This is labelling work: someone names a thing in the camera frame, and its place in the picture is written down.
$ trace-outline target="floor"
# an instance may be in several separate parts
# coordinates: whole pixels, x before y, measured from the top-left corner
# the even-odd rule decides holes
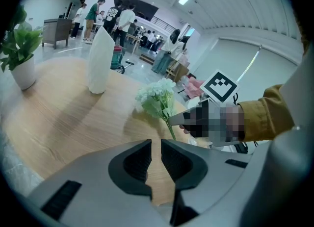
[[[56,49],[52,48],[52,45],[45,44],[44,47],[39,46],[34,52],[35,62],[39,64],[40,62],[50,60],[56,57],[64,56],[75,56],[88,60],[89,50],[91,45],[84,43],[81,38],[69,39],[68,46],[65,47],[65,41],[57,42]],[[152,65],[139,59],[141,53],[148,53],[154,57],[151,51],[147,49],[139,48],[135,54],[131,55],[132,45],[127,44],[127,52],[122,60],[123,65],[126,60],[131,61],[134,65],[126,68],[125,75],[132,77],[133,79],[140,81],[145,84],[156,82],[163,78],[162,75],[156,74],[151,71]],[[14,79],[9,71],[1,73],[0,77],[0,105],[1,97],[5,95],[6,89],[10,87]],[[182,87],[175,87],[175,99],[182,104],[185,104],[184,97],[179,95],[177,92],[180,91]],[[35,188],[42,178],[26,167],[19,157],[15,154],[14,149],[10,145],[8,139],[1,132],[0,127],[0,165],[2,167],[2,173],[5,175],[9,185],[12,189],[20,194],[27,196],[33,188]]]

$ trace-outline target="flower stem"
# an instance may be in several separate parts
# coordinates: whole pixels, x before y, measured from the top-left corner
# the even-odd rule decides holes
[[[167,127],[168,127],[168,129],[169,129],[169,131],[171,133],[171,136],[172,136],[173,140],[176,140],[176,136],[175,136],[175,134],[173,132],[172,126],[170,126],[167,121],[165,121],[165,122],[167,124]]]

